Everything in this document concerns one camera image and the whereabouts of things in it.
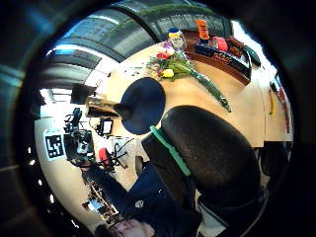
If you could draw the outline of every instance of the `printed sign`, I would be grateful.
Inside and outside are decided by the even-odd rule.
[[[62,129],[46,129],[43,133],[43,142],[49,161],[66,157]]]

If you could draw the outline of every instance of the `ceiling light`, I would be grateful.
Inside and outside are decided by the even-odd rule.
[[[31,160],[29,165],[34,165],[36,163],[36,160]]]
[[[74,227],[76,227],[76,228],[79,229],[79,225],[77,225],[77,224],[73,221],[73,219],[71,220],[71,223],[73,224]]]
[[[54,203],[53,195],[50,195],[50,196],[49,196],[49,200],[50,200],[51,203]]]

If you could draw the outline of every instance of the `bottle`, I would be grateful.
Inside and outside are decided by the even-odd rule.
[[[207,22],[202,19],[196,19],[197,29],[198,29],[198,36],[199,36],[199,44],[208,46],[208,28]]]
[[[175,50],[185,50],[187,47],[184,34],[179,28],[170,28],[168,32],[168,41]]]

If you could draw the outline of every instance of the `dark jacket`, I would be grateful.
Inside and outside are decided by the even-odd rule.
[[[92,166],[85,175],[103,189],[125,219],[135,218],[150,224],[155,230],[155,236],[195,236],[199,219],[170,197],[150,164],[145,167],[129,192],[97,166]]]

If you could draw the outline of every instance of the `black dark frame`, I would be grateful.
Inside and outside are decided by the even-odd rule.
[[[11,231],[4,236],[54,236],[52,234],[58,233],[66,236],[67,233],[73,233],[72,230],[76,232],[76,229],[58,229],[55,223],[53,226],[49,224],[52,219],[40,212],[37,205],[42,203],[27,192],[28,184],[23,181],[28,176],[28,173],[22,172],[27,166],[23,157],[30,156],[28,146],[35,150],[34,141],[29,137],[34,130],[28,125],[28,119],[34,119],[28,108],[32,99],[29,94],[32,82],[25,80],[24,75],[33,71],[30,65],[36,65],[41,60],[39,51],[52,45],[59,33],[75,22],[76,17],[73,16],[86,16],[104,6],[105,1],[37,1],[36,10],[52,28],[51,31],[46,29],[44,34],[40,34],[40,25],[34,27],[25,21],[25,10],[34,6],[33,3],[23,1],[15,5],[14,1],[7,0],[1,2],[0,7],[0,108],[5,115],[0,122],[0,177],[1,186],[10,187],[3,189],[6,195],[1,196],[1,205],[14,206],[9,211],[4,211],[3,207],[0,209],[0,233],[3,235],[1,230],[7,226]],[[313,184],[316,163],[316,86],[315,49],[313,39],[310,38],[314,26],[309,19],[315,8],[311,4],[307,0],[299,4],[287,2],[286,6],[282,1],[273,0],[212,1],[211,7],[217,12],[242,20],[253,37],[267,50],[270,61],[279,67],[280,78],[294,111],[294,146],[284,182],[250,236],[304,236],[313,231],[316,210]],[[62,12],[63,18],[55,18],[58,12]],[[14,216],[28,221],[8,222],[7,218]]]

